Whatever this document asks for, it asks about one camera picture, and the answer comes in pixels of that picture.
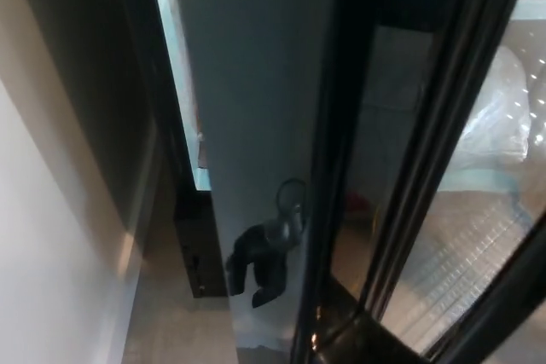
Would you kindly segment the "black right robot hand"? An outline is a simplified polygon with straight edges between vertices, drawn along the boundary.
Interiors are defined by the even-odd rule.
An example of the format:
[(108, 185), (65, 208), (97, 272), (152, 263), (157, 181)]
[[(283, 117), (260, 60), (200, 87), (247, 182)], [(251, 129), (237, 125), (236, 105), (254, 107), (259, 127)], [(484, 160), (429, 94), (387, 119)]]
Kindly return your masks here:
[(258, 286), (252, 307), (259, 308), (280, 297), (287, 286), (287, 254), (288, 227), (284, 222), (276, 219), (248, 228), (235, 240), (225, 263), (229, 295), (245, 291), (247, 268), (252, 265)]

